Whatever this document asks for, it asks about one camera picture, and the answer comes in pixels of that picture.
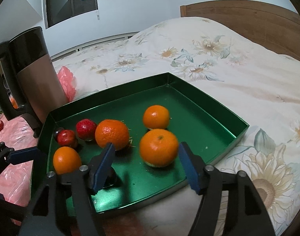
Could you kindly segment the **small orange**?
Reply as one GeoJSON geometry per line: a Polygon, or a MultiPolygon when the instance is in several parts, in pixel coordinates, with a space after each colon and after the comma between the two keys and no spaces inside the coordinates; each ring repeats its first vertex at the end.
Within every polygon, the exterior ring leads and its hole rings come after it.
{"type": "Polygon", "coordinates": [[[53,166],[58,175],[71,173],[82,165],[80,155],[71,147],[60,147],[53,156],[53,166]]]}

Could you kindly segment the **red apple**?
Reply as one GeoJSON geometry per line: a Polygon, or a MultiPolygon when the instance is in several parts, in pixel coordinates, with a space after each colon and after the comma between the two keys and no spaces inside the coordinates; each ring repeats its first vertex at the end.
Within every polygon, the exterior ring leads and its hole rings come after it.
{"type": "Polygon", "coordinates": [[[83,119],[76,124],[76,134],[81,140],[91,141],[94,139],[96,128],[95,122],[90,119],[83,119]]]}
{"type": "Polygon", "coordinates": [[[4,128],[4,122],[0,120],[0,132],[3,130],[3,128],[4,128]]]}
{"type": "Polygon", "coordinates": [[[63,129],[58,133],[57,142],[61,147],[71,147],[75,149],[78,144],[77,137],[74,131],[70,129],[63,129]]]}

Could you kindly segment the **large front orange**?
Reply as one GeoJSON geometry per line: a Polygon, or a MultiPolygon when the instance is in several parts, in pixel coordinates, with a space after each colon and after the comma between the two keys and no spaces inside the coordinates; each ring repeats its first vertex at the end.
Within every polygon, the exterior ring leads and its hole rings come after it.
{"type": "Polygon", "coordinates": [[[129,129],[119,120],[105,119],[95,129],[95,141],[101,148],[104,148],[107,143],[112,143],[118,151],[128,145],[129,139],[129,129]]]}

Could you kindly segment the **dark plum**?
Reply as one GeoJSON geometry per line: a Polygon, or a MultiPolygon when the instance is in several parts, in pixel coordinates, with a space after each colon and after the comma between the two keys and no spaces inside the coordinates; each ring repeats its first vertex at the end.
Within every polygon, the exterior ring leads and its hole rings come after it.
{"type": "Polygon", "coordinates": [[[121,179],[117,175],[115,169],[111,167],[110,170],[108,171],[103,189],[118,188],[121,186],[121,184],[122,184],[121,179]]]}
{"type": "Polygon", "coordinates": [[[56,130],[53,132],[53,138],[55,139],[56,142],[58,142],[58,135],[60,134],[61,131],[63,131],[63,127],[58,127],[56,130]]]}

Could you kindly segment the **pink plastic sheet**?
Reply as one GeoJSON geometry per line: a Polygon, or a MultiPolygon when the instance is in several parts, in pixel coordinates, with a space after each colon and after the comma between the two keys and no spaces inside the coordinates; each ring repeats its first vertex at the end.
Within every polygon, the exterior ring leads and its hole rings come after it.
{"type": "Polygon", "coordinates": [[[49,145],[54,130],[53,116],[62,117],[70,104],[51,111],[35,147],[12,150],[0,142],[0,174],[8,165],[32,161],[32,173],[38,187],[27,207],[7,202],[0,193],[0,235],[70,235],[66,199],[72,194],[73,178],[79,173],[81,159],[72,148],[62,147],[57,154],[64,162],[53,162],[47,171],[49,145]]]}

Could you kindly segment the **green box lid tray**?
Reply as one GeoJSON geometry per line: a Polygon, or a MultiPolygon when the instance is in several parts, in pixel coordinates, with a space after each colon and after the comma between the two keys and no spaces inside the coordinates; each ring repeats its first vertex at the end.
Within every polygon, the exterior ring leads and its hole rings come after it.
{"type": "Polygon", "coordinates": [[[205,92],[170,73],[121,84],[51,111],[37,146],[41,157],[32,166],[31,192],[53,169],[59,128],[75,130],[82,119],[123,122],[126,148],[115,154],[115,183],[92,197],[97,213],[115,215],[152,204],[186,185],[179,159],[164,166],[166,148],[186,142],[207,164],[216,164],[242,139],[248,124],[205,92]]]}

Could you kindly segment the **black copper electric kettle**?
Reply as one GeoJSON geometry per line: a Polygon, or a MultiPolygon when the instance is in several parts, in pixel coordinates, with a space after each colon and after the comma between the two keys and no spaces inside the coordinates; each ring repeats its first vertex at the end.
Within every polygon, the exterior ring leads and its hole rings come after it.
{"type": "Polygon", "coordinates": [[[22,117],[37,138],[49,112],[67,103],[41,27],[0,43],[0,106],[7,120],[22,117]]]}

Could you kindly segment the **floral bed quilt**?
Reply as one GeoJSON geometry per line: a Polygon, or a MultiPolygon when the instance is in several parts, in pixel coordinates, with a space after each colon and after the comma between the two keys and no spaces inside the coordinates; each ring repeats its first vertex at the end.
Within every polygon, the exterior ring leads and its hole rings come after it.
{"type": "Polygon", "coordinates": [[[218,164],[246,171],[277,235],[300,210],[300,62],[276,54],[210,19],[176,18],[126,41],[57,60],[79,99],[131,80],[171,72],[243,118],[249,129],[218,164]]]}

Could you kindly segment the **wooden headboard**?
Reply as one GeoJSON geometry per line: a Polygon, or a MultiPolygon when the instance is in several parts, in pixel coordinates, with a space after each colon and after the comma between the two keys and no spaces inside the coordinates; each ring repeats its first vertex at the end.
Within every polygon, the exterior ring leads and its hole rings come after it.
{"type": "Polygon", "coordinates": [[[181,17],[202,17],[225,25],[254,43],[300,61],[300,15],[251,0],[216,0],[180,6],[181,17]]]}

